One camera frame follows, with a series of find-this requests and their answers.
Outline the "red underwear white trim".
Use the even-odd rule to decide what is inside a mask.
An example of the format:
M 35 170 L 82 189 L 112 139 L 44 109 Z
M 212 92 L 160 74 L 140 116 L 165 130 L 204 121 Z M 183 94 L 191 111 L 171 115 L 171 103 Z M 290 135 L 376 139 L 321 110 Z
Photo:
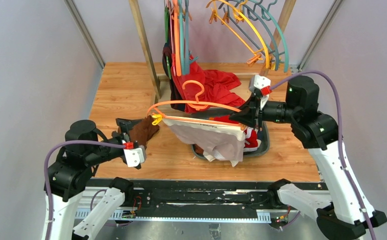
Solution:
M 254 152 L 261 145 L 261 140 L 258 139 L 257 131 L 254 128 L 242 125 L 242 124 L 240 124 L 237 121 L 230 120 L 229 119 L 229 115 L 218 116 L 218 117 L 211 117 L 210 120 L 214 120 L 214 121 L 217 121 L 217 122 L 223 122 L 223 123 L 230 123 L 230 124 L 240 125 L 241 128 L 243 129 L 243 133 L 245 135 L 244 148 L 243 148 L 243 151 L 245 153 L 246 152 Z

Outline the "pale pink underwear cream waistband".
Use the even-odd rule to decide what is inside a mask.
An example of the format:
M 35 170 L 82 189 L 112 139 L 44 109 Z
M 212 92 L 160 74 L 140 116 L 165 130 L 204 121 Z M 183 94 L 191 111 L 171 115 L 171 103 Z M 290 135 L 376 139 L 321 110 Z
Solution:
M 217 146 L 227 145 L 244 152 L 245 134 L 239 126 L 220 124 L 197 123 L 172 119 L 162 120 L 187 145 L 198 145 L 211 153 Z

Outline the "teal plastic clip hanger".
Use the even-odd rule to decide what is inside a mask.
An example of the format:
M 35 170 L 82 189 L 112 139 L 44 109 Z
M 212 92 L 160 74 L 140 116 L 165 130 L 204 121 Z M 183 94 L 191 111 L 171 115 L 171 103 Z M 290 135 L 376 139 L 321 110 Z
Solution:
M 276 16 L 273 9 L 279 3 L 279 0 L 250 0 L 243 9 L 246 10 L 248 19 L 262 24 L 270 37 L 270 43 L 267 45 L 270 60 L 265 61 L 269 64 L 267 69 L 283 70 L 287 73 L 290 69 L 290 52 L 285 38 L 285 30 L 296 1 L 283 0 L 280 13 Z

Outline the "blue-grey plastic clip hanger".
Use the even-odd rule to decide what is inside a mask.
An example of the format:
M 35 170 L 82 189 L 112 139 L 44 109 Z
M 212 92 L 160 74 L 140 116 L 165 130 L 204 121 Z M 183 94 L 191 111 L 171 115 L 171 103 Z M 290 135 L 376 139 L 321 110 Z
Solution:
M 258 29 L 259 33 L 261 34 L 261 36 L 265 40 L 266 44 L 268 45 L 271 42 L 271 40 L 270 40 L 270 37 L 269 37 L 267 31 L 263 27 L 263 25 L 261 23 L 259 23 L 258 21 L 251 21 L 251 22 Z M 248 36 L 253 39 L 253 44 L 255 46 L 257 46 L 259 41 L 257 40 L 257 38 L 256 38 L 255 34 L 253 33 L 253 31 L 245 23 L 242 23 L 241 26 L 242 26 L 244 32 L 247 33 Z

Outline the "brown underwear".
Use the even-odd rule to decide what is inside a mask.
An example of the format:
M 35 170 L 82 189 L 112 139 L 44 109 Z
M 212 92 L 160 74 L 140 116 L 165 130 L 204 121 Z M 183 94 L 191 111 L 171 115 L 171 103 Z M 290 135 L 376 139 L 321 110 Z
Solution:
M 197 144 L 193 144 L 192 150 L 195 156 L 198 158 L 207 160 L 208 162 L 229 162 L 232 167 L 236 167 L 244 159 L 244 153 L 242 150 L 235 149 L 234 147 L 228 145 L 212 148 L 211 153 L 209 153 Z

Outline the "yellow plastic clip hanger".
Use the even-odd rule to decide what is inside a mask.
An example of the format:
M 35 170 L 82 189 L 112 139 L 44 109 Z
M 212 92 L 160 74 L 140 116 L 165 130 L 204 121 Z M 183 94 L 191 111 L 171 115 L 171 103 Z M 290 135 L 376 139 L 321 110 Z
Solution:
M 247 0 L 209 0 L 206 8 L 211 10 L 209 23 L 221 23 L 226 27 L 252 54 L 252 57 L 246 61 L 248 66 L 253 66 L 258 61 L 262 61 L 264 68 L 271 67 L 271 51 L 266 41 L 247 17 Z M 244 32 L 241 24 L 246 24 L 254 33 L 258 44 L 254 45 L 254 40 Z

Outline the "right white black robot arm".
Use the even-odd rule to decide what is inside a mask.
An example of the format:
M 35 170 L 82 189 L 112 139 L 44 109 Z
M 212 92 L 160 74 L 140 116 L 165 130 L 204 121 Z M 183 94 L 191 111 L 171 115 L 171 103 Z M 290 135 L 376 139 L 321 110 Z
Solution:
M 330 200 L 321 200 L 287 179 L 267 189 L 274 208 L 292 207 L 315 220 L 329 240 L 357 240 L 387 222 L 384 212 L 368 201 L 349 163 L 342 134 L 342 118 L 319 111 L 319 86 L 306 75 L 288 77 L 285 101 L 270 101 L 274 86 L 261 75 L 250 79 L 250 98 L 230 120 L 252 127 L 263 122 L 289 124 L 294 136 L 312 156 Z

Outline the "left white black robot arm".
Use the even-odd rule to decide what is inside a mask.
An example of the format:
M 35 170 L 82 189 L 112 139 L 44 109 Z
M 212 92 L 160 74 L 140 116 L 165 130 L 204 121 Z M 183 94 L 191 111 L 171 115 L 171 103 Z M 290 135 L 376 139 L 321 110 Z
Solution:
M 79 203 L 89 180 L 100 164 L 121 158 L 130 168 L 140 169 L 146 160 L 145 147 L 132 140 L 130 131 L 139 120 L 118 118 L 118 131 L 106 138 L 92 120 L 74 122 L 64 136 L 64 142 L 54 146 L 44 161 L 46 216 L 43 238 L 46 240 L 93 240 L 118 207 L 131 207 L 136 215 L 142 199 L 134 191 L 133 182 L 116 177 L 104 191 L 101 200 L 89 214 L 74 225 Z

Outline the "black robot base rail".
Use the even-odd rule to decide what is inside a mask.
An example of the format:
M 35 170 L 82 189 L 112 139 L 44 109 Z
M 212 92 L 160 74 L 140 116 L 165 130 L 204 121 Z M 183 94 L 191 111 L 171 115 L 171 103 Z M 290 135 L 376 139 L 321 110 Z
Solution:
M 135 179 L 131 196 L 106 219 L 107 227 L 134 222 L 254 223 L 278 230 L 316 220 L 298 207 L 273 205 L 270 181 Z

